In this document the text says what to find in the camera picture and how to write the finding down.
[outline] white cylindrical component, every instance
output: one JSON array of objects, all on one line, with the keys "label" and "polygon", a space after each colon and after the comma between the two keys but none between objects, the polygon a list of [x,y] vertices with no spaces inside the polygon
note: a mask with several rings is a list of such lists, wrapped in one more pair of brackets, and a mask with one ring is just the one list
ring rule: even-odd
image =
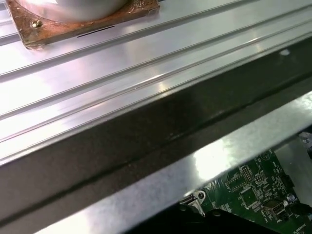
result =
[{"label": "white cylindrical component", "polygon": [[59,22],[98,20],[120,9],[127,0],[16,0],[30,12]]}]

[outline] black metal surface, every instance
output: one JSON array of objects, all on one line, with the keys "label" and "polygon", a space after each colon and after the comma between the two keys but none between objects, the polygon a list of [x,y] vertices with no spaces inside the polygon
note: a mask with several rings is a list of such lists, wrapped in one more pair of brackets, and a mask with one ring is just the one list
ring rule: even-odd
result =
[{"label": "black metal surface", "polygon": [[3,230],[33,233],[312,90],[312,39],[288,49],[1,167]]},{"label": "black metal surface", "polygon": [[205,233],[226,234],[253,232],[278,234],[256,223],[240,218],[223,210],[212,210],[202,217],[191,207],[174,205],[151,219],[128,231],[127,234],[142,233]]}]

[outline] green circuit board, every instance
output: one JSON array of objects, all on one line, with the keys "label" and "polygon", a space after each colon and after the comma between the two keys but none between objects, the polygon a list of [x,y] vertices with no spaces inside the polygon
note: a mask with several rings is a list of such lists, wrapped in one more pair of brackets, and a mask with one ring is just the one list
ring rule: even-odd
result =
[{"label": "green circuit board", "polygon": [[298,199],[291,179],[271,150],[210,182],[201,191],[205,192],[201,204],[205,213],[222,209],[281,234],[312,234],[308,217],[287,209],[287,195],[294,195],[294,202]]}]

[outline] metal rail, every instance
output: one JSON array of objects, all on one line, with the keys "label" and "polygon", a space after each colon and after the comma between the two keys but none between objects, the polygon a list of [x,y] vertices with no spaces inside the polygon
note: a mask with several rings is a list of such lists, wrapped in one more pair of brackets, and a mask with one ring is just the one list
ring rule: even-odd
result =
[{"label": "metal rail", "polygon": [[29,51],[0,3],[0,164],[309,37],[311,4],[167,0],[158,16]]}]

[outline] copper plate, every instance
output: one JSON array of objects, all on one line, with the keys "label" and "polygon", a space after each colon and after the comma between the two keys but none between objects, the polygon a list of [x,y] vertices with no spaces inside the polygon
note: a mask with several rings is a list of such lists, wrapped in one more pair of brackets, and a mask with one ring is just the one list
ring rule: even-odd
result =
[{"label": "copper plate", "polygon": [[118,23],[134,20],[159,10],[158,0],[129,0],[111,16],[86,23],[61,23],[41,18],[21,7],[15,0],[6,0],[8,9],[23,44],[37,49],[56,41],[84,35]]}]

